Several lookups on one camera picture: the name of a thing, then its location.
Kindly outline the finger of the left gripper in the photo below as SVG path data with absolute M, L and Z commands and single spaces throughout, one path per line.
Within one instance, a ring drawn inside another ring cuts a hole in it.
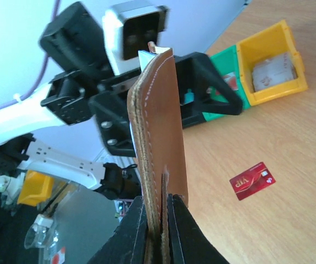
M 195 94 L 195 110 L 207 113 L 239 115 L 242 112 L 242 99 L 223 80 L 211 59 L 204 53 L 193 52 L 186 56 L 176 56 L 175 66 L 180 103 L 188 89 Z M 215 88 L 228 101 L 215 101 L 207 93 Z

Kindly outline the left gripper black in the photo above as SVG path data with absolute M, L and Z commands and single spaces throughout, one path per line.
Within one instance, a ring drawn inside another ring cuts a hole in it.
M 135 157 L 127 112 L 127 94 L 141 69 L 127 71 L 99 83 L 99 93 L 88 102 L 102 141 L 113 156 Z

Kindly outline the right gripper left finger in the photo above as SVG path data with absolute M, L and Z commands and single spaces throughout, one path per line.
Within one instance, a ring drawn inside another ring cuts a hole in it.
M 109 240 L 88 261 L 90 264 L 144 263 L 147 215 L 141 196 L 135 197 Z

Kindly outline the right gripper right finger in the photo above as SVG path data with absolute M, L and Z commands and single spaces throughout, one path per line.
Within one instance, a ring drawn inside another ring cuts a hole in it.
M 228 263 L 204 236 L 179 195 L 168 195 L 167 208 L 171 263 Z

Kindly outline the red white credit card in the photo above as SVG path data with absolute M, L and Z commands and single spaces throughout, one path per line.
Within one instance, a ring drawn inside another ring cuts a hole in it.
M 224 81 L 231 87 L 232 90 L 237 91 L 237 78 L 234 72 L 230 72 L 223 76 Z

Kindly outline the brown leather card holder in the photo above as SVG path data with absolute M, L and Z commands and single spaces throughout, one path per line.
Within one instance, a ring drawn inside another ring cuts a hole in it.
M 171 263 L 168 196 L 189 204 L 173 49 L 148 43 L 152 59 L 127 95 L 132 141 L 148 223 L 145 263 Z

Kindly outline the red VIP credit card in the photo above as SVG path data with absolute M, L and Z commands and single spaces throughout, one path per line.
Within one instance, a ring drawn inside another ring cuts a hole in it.
M 259 162 L 248 170 L 229 180 L 239 201 L 276 183 L 264 162 Z

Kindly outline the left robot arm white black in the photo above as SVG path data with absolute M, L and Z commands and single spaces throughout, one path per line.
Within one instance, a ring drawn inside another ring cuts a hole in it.
M 163 5 L 128 1 L 107 9 L 101 24 L 81 2 L 53 15 L 40 45 L 63 72 L 0 105 L 0 182 L 11 186 L 14 172 L 35 171 L 110 200 L 140 196 L 135 165 L 81 160 L 33 135 L 95 118 L 111 155 L 147 162 L 142 168 L 146 191 L 160 197 L 168 170 L 177 173 L 170 192 L 188 194 L 183 128 L 203 123 L 204 113 L 239 115 L 243 102 L 206 54 L 179 57 L 156 46 L 167 13 Z

